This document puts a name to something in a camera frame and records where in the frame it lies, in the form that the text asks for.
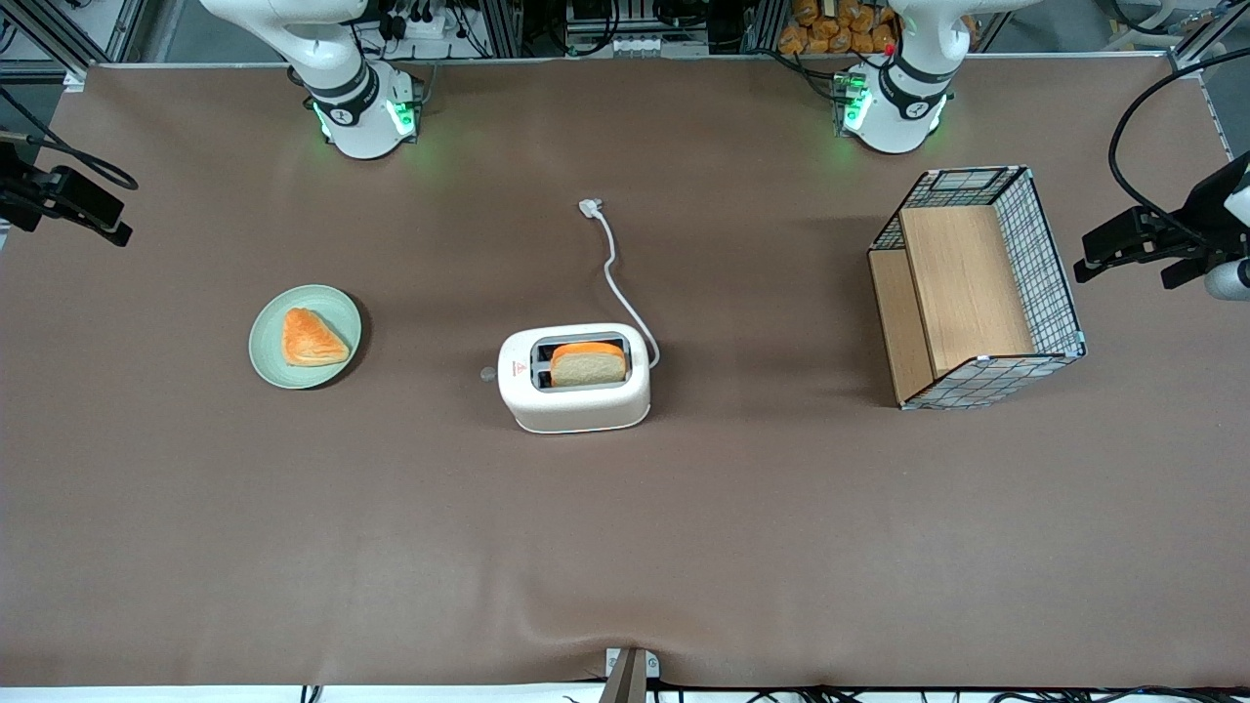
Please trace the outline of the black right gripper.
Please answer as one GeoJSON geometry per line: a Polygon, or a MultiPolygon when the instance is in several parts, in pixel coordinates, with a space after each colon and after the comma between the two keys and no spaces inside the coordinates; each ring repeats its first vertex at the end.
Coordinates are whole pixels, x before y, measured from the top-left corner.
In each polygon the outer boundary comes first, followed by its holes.
{"type": "Polygon", "coordinates": [[[70,166],[54,166],[51,173],[22,161],[18,148],[1,148],[2,218],[62,218],[62,221],[96,231],[115,246],[126,246],[132,235],[122,216],[122,203],[106,188],[70,166]],[[52,185],[58,184],[58,199],[52,185]],[[66,215],[60,210],[72,211],[66,215]]]}

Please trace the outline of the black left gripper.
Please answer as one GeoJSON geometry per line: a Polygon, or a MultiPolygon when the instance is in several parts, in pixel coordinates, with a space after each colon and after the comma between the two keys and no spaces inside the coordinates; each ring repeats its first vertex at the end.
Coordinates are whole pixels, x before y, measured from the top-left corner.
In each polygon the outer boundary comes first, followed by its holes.
{"type": "MultiPolygon", "coordinates": [[[[1212,251],[1248,258],[1249,155],[1192,186],[1185,200],[1188,226],[1201,234],[1212,251]]],[[[1188,256],[1188,235],[1148,208],[1129,208],[1084,235],[1084,258],[1074,264],[1078,284],[1129,264],[1188,256]]]]}

